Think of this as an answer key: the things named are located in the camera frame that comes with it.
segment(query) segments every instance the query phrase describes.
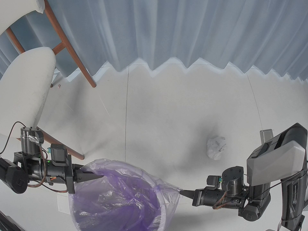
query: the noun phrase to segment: chair cushion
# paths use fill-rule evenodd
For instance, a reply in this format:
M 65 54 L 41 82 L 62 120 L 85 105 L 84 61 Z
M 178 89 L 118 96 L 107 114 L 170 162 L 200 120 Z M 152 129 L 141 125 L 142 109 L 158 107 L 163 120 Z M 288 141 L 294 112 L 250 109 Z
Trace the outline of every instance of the chair cushion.
M 43 13 L 44 0 L 0 0 L 0 35 L 15 21 L 31 11 Z
M 51 48 L 40 47 L 20 54 L 0 80 L 0 133 L 8 136 L 15 121 L 36 127 L 56 67 Z M 20 137 L 16 124 L 11 137 Z

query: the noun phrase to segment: purple trash bag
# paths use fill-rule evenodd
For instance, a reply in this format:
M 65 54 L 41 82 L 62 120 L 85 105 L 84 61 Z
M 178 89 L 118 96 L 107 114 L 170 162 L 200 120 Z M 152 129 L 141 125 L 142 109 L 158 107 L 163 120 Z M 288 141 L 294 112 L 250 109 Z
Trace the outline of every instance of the purple trash bag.
M 179 188 L 121 161 L 98 159 L 82 169 L 104 175 L 75 183 L 70 212 L 80 231 L 163 231 L 179 202 Z

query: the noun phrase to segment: floor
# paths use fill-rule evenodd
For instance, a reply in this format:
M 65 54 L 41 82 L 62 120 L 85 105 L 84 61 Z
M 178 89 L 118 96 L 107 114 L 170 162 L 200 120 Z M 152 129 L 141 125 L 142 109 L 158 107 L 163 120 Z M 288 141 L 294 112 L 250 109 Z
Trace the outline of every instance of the floor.
M 308 82 L 275 71 L 264 75 L 253 67 L 243 74 L 231 63 L 221 70 L 202 59 L 188 69 L 170 59 L 154 71 L 142 60 L 122 72 L 107 63 L 102 71 L 96 88 L 82 74 L 71 82 L 58 75 L 39 122 L 46 132 L 85 154 L 84 161 L 73 163 L 122 160 L 195 190 L 206 186 L 208 175 L 245 167 L 261 144 L 260 130 L 271 128 L 276 135 L 296 122 L 308 128 Z M 216 136 L 225 137 L 228 147 L 220 161 L 206 155 L 207 140 Z M 0 144 L 5 140 L 0 137 Z M 11 139 L 2 157 L 12 160 L 19 147 Z M 27 231 L 41 229 L 34 218 L 45 230 L 75 230 L 70 215 L 58 211 L 56 193 L 28 189 L 17 195 L 4 184 L 0 189 L 2 212 Z M 273 188 L 271 196 L 265 214 L 252 223 L 236 210 L 196 208 L 184 197 L 167 230 L 276 230 L 281 187 Z

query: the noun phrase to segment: blue-gray curtain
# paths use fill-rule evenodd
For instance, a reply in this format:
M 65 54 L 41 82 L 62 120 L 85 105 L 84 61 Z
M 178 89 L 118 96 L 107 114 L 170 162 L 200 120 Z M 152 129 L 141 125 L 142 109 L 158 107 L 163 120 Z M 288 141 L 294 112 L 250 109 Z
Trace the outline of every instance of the blue-gray curtain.
M 91 75 L 106 61 L 121 71 L 136 58 L 155 69 L 170 57 L 189 67 L 199 57 L 243 72 L 252 65 L 308 77 L 308 0 L 48 0 Z M 12 30 L 25 50 L 60 40 L 45 14 L 22 17 Z M 0 36 L 0 72 L 18 55 Z M 64 76 L 76 68 L 57 55 Z

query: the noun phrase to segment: white crumpled trash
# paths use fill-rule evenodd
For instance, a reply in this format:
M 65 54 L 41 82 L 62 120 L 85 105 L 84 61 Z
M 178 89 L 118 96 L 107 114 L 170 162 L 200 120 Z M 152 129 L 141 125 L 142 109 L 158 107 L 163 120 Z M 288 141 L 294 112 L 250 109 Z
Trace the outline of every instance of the white crumpled trash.
M 208 140 L 208 151 L 207 155 L 209 158 L 214 160 L 220 160 L 221 155 L 227 148 L 226 140 L 224 137 L 216 137 Z

